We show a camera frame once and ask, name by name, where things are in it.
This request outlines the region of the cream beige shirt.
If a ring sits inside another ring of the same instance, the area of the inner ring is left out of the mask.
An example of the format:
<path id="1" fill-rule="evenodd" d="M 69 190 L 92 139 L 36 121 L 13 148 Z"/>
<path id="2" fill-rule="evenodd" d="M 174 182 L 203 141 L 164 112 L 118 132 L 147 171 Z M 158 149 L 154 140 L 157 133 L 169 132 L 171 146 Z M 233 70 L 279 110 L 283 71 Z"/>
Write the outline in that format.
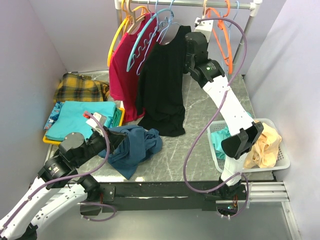
<path id="1" fill-rule="evenodd" d="M 243 165 L 245 169 L 273 168 L 276 165 L 282 137 L 275 128 L 264 122 L 262 125 L 261 135 L 245 158 Z"/>

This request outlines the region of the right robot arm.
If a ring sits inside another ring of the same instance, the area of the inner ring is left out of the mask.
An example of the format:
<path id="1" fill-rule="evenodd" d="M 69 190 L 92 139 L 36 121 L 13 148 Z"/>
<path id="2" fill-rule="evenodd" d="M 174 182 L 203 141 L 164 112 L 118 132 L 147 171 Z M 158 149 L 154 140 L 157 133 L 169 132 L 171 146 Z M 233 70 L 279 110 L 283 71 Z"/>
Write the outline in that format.
<path id="1" fill-rule="evenodd" d="M 208 58 L 208 42 L 201 32 L 185 35 L 185 68 L 199 86 L 209 95 L 224 118 L 230 137 L 221 143 L 226 154 L 224 169 L 220 176 L 224 184 L 219 186 L 219 195 L 228 200 L 237 192 L 241 182 L 245 158 L 257 142 L 264 126 L 245 111 L 231 89 L 219 63 Z"/>

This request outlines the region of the wooden hanger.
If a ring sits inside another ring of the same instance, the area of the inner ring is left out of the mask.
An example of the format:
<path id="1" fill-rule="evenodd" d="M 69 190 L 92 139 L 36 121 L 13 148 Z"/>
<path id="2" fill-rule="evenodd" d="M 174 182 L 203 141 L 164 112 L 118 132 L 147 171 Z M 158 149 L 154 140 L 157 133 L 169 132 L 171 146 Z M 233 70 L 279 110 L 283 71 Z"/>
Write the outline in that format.
<path id="1" fill-rule="evenodd" d="M 202 19 L 206 17 L 206 11 L 207 11 L 207 2 L 208 0 L 203 0 L 203 7 L 202 7 Z"/>

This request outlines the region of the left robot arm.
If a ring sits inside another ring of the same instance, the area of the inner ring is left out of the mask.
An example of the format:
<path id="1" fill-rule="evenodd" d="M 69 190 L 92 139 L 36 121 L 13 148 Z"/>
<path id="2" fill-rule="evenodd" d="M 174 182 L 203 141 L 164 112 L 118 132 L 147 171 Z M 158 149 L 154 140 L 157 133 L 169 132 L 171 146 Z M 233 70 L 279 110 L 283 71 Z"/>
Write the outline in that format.
<path id="1" fill-rule="evenodd" d="M 100 184 L 92 176 L 127 139 L 105 128 L 89 138 L 68 134 L 49 158 L 25 195 L 0 221 L 2 240 L 35 240 L 38 232 L 73 205 L 94 201 Z"/>

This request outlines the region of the turquoise t shirt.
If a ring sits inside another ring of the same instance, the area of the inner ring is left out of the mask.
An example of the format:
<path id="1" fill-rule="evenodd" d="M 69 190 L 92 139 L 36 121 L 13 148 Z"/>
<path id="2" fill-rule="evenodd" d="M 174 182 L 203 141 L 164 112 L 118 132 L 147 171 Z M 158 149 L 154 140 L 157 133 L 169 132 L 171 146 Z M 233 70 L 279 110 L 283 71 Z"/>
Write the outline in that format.
<path id="1" fill-rule="evenodd" d="M 224 128 L 218 131 L 214 131 L 210 134 L 210 139 L 217 159 L 226 159 L 226 153 L 222 148 L 222 141 L 229 138 L 230 136 L 231 134 L 227 125 Z"/>

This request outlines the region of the dark blue shirt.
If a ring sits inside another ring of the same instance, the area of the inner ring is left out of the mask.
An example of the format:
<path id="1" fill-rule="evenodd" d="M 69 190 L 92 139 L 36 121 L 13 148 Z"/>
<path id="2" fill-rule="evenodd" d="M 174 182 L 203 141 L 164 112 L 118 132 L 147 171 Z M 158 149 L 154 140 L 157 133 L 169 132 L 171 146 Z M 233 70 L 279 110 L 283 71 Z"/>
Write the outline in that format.
<path id="1" fill-rule="evenodd" d="M 129 180 L 138 165 L 162 150 L 163 141 L 159 131 L 146 130 L 138 125 L 112 127 L 110 131 L 126 134 L 118 148 L 110 153 L 107 162 Z"/>

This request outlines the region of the pale blue wire hanger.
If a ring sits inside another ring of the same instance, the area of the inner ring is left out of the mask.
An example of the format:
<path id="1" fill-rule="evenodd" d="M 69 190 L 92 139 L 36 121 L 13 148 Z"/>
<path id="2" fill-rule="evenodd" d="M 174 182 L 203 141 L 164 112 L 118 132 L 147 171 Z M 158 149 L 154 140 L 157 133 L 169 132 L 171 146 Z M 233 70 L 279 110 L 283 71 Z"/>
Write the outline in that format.
<path id="1" fill-rule="evenodd" d="M 136 75 L 137 75 L 137 76 L 139 76 L 139 75 L 141 74 L 142 67 L 143 67 L 143 65 L 144 65 L 144 63 L 145 63 L 145 61 L 146 61 L 146 59 L 147 59 L 147 57 L 148 57 L 148 55 L 149 55 L 149 50 L 153 47 L 153 45 L 154 45 L 155 43 L 157 43 L 156 40 L 157 40 L 157 38 L 158 38 L 158 35 L 159 35 L 159 33 L 160 33 L 160 30 L 162 29 L 162 27 L 160 27 L 160 22 L 161 22 L 161 21 L 159 21 L 158 16 L 156 16 L 156 23 L 157 23 L 157 25 L 156 25 L 155 30 L 153 31 L 153 33 L 152 33 L 152 35 L 151 35 L 151 37 L 150 37 L 148 46 L 147 46 L 147 48 L 146 48 L 146 50 L 145 50 L 145 52 L 144 52 L 143 60 L 140 62 L 139 66 L 137 67 L 137 70 L 136 70 Z"/>

